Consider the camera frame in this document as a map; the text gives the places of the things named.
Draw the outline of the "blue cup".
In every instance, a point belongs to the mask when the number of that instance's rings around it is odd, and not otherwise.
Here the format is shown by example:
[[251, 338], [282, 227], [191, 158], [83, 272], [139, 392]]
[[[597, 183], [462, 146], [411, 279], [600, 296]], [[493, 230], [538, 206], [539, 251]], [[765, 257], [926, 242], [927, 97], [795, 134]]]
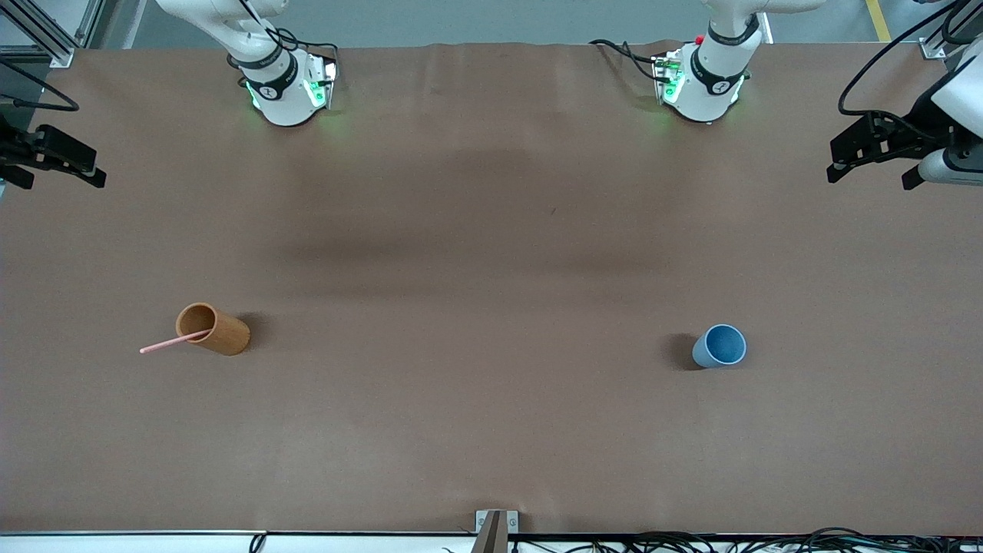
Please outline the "blue cup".
[[692, 360], [704, 369], [733, 366], [744, 360], [747, 341], [741, 330], [717, 323], [699, 336], [691, 350]]

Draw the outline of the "pink chopstick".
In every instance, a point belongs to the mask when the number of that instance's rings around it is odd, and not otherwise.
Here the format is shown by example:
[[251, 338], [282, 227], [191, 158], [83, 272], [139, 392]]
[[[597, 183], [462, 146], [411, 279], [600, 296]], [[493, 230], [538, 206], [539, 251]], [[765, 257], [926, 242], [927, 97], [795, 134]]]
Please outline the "pink chopstick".
[[165, 340], [165, 342], [150, 344], [149, 346], [141, 347], [141, 349], [138, 350], [138, 353], [140, 354], [153, 353], [154, 351], [167, 349], [170, 346], [176, 346], [176, 344], [192, 342], [192, 340], [200, 339], [201, 337], [206, 337], [210, 335], [210, 333], [211, 333], [210, 329], [205, 329], [205, 330], [199, 330], [199, 332], [195, 332], [195, 333], [188, 333], [187, 335], [176, 336], [173, 337], [173, 339]]

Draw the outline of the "aluminium frame profile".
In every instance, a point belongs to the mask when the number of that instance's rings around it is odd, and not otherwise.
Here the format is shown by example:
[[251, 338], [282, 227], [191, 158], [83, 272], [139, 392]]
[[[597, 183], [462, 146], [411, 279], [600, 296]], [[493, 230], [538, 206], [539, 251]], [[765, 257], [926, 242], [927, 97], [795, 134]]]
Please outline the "aluminium frame profile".
[[106, 0], [0, 0], [0, 54], [71, 65], [87, 48]]

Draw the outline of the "brown wooden cup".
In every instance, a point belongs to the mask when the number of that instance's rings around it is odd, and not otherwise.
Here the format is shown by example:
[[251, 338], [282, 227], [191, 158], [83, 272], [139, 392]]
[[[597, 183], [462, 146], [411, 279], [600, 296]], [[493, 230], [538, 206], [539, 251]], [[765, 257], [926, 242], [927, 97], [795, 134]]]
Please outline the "brown wooden cup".
[[177, 336], [192, 336], [187, 341], [232, 356], [243, 353], [250, 344], [250, 328], [245, 322], [209, 303], [193, 303], [179, 312], [175, 321]]

